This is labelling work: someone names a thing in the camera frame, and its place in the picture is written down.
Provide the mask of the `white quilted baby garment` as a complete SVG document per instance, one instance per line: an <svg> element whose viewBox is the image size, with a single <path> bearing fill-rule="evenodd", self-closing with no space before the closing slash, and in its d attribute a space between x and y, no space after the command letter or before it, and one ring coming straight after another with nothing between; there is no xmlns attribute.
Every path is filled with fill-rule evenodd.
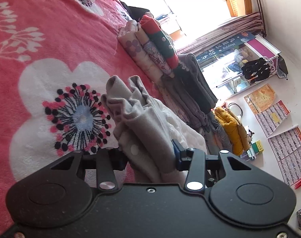
<svg viewBox="0 0 301 238"><path fill-rule="evenodd" d="M203 136L150 96L138 76L130 77L128 84L112 76L101 101L116 124L113 135L129 159L135 181L183 185L186 173L176 169L172 140L205 150Z"/></svg>

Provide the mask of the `dark grey folded clothes stack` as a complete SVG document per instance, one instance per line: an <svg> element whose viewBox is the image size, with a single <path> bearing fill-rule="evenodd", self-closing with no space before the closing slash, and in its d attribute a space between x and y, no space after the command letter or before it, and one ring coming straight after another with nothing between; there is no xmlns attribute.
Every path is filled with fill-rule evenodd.
<svg viewBox="0 0 301 238"><path fill-rule="evenodd" d="M187 124L194 129L206 126L218 99L205 80L196 57L191 53L178 55L178 66L173 73L173 78L163 76L162 82L174 102L186 113Z"/></svg>

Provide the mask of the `yellow padded jacket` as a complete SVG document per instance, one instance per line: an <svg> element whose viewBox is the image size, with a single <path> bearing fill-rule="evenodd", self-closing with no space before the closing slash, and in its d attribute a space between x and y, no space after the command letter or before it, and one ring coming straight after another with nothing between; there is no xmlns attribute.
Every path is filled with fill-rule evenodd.
<svg viewBox="0 0 301 238"><path fill-rule="evenodd" d="M232 153L241 156L243 152L249 150L248 135L240 119L228 108L216 107L213 112L228 135Z"/></svg>

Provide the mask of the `orange map poster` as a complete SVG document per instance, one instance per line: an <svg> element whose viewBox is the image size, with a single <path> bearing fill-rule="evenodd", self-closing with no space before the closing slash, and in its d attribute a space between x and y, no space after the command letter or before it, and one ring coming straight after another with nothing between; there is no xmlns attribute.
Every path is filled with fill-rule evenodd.
<svg viewBox="0 0 301 238"><path fill-rule="evenodd" d="M265 84L254 92L244 96L254 115L268 109L275 101L275 91L269 84Z"/></svg>

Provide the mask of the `glass display cabinet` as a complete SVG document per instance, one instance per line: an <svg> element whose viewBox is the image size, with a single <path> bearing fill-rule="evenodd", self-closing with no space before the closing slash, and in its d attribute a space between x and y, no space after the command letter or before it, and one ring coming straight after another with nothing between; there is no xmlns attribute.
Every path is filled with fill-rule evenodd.
<svg viewBox="0 0 301 238"><path fill-rule="evenodd" d="M242 32L196 56L196 60L213 93L226 100L258 83L254 79L259 71L243 70L246 63L264 62L260 78L263 81L277 73L280 53L262 36Z"/></svg>

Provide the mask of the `folded floral purple garment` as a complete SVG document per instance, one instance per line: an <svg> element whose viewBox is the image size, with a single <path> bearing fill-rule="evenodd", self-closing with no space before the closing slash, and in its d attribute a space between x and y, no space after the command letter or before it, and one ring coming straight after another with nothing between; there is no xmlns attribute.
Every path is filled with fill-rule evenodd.
<svg viewBox="0 0 301 238"><path fill-rule="evenodd" d="M173 78L174 73L170 66L167 64L166 60L159 52L154 43L150 40L146 32L142 29L141 24L137 23L137 31L135 33L138 40L142 44L143 49L149 55L150 59L155 63L155 65L166 75Z"/></svg>

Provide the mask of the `black gloves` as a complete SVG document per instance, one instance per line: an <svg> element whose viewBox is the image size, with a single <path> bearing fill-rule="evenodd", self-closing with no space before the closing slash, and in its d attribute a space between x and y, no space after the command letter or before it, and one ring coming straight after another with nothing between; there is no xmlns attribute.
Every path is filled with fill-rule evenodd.
<svg viewBox="0 0 301 238"><path fill-rule="evenodd" d="M242 68L243 76L250 84L263 81L270 76L271 66L264 58L248 61Z"/></svg>

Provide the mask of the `red green folded sweater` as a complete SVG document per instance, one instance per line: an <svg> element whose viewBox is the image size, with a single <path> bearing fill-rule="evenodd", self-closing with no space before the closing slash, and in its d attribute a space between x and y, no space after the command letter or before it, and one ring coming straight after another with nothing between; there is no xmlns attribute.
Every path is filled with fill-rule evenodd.
<svg viewBox="0 0 301 238"><path fill-rule="evenodd" d="M159 27L157 21L144 14L139 23L170 68L175 69L178 66L178 55L170 40L166 37L161 27Z"/></svg>

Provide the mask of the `pink floral fleece blanket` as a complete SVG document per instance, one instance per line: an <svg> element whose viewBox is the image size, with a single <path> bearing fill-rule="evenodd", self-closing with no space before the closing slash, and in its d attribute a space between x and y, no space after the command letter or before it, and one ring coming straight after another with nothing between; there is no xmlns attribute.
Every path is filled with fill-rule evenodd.
<svg viewBox="0 0 301 238"><path fill-rule="evenodd" d="M70 151L115 147L100 97L107 80L138 75L118 42L130 19L116 0L0 0L0 234L17 181Z"/></svg>

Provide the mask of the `pink curtain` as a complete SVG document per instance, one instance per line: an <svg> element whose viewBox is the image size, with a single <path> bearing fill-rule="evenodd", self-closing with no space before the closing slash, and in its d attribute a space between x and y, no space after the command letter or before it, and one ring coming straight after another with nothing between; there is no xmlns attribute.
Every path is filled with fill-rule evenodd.
<svg viewBox="0 0 301 238"><path fill-rule="evenodd" d="M213 46L223 43L232 36L249 31L251 33L261 33L265 31L264 19L260 12L254 12L246 16L235 17L222 24L217 29L197 38L190 45L177 50L178 54L202 53Z"/></svg>

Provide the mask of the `wall calendar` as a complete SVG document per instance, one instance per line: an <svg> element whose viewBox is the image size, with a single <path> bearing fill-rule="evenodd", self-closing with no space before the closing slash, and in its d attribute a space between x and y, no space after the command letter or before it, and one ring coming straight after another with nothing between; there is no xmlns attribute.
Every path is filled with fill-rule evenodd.
<svg viewBox="0 0 301 238"><path fill-rule="evenodd" d="M267 137L284 182L293 186L301 182L301 130L294 126L282 133L274 133L289 114L283 101L278 101L256 114L256 119Z"/></svg>

